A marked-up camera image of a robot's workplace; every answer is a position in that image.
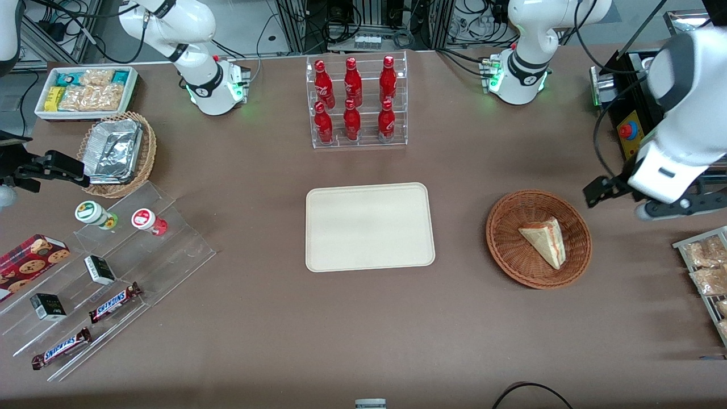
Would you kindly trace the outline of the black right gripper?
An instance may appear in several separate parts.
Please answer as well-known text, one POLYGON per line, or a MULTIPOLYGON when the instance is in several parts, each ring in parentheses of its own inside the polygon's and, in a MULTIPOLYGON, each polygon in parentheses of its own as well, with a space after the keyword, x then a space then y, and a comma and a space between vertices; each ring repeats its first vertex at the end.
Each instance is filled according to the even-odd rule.
MULTIPOLYGON (((84 174, 84 164, 60 151, 48 151, 48 166, 54 170, 56 179, 74 183, 81 188, 90 186, 89 177, 84 174)), ((2 185, 19 188, 31 193, 39 193, 39 180, 52 180, 53 175, 47 171, 42 160, 29 160, 21 164, 2 161, 2 185)))

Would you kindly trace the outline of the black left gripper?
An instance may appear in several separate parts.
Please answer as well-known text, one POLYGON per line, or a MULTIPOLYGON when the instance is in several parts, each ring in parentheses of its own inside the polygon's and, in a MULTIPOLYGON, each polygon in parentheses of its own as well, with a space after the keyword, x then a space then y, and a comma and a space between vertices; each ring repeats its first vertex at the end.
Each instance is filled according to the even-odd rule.
POLYGON ((607 199, 631 195, 634 202, 646 199, 646 195, 638 189, 633 188, 628 181, 634 173, 637 165, 635 161, 627 161, 621 173, 610 178, 597 177, 584 187, 584 196, 587 207, 593 208, 607 199))

